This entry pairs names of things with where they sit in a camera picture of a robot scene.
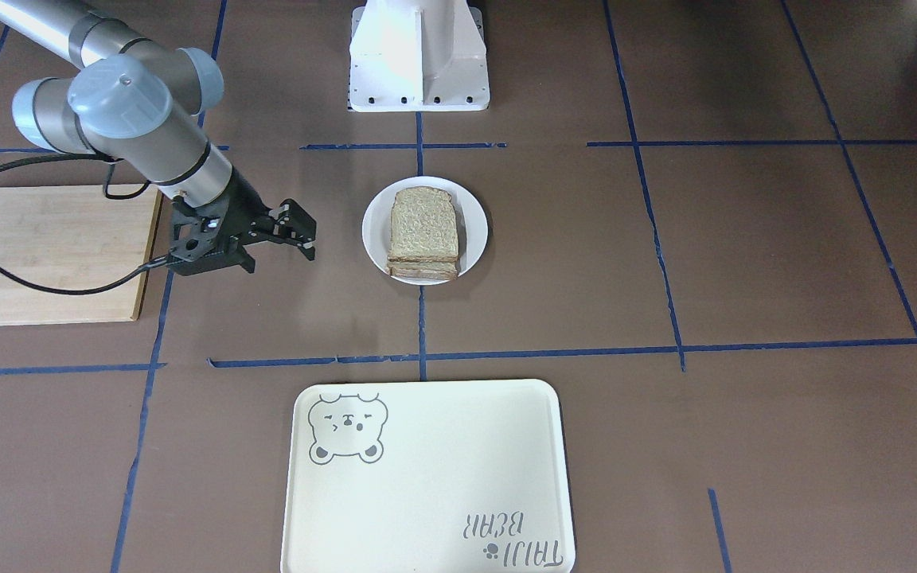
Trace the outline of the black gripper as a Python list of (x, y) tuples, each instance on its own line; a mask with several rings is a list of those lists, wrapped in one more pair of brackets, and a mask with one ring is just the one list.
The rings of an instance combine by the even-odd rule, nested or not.
[(292, 199), (271, 211), (237, 170), (214, 201), (194, 208), (178, 197), (172, 208), (168, 268), (178, 275), (233, 266), (252, 275), (257, 262), (245, 247), (260, 240), (288, 244), (309, 261), (316, 258), (316, 220)]

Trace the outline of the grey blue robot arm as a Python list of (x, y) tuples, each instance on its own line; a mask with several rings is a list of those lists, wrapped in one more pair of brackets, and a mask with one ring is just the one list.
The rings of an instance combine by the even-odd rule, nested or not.
[(266, 206), (200, 127), (224, 94), (210, 54), (165, 48), (83, 1), (0, 1), (0, 23), (79, 70), (18, 89), (12, 117), (23, 137), (48, 160), (131, 164), (171, 200), (169, 251), (151, 266), (253, 272), (247, 246), (264, 242), (315, 259), (314, 218), (294, 200)]

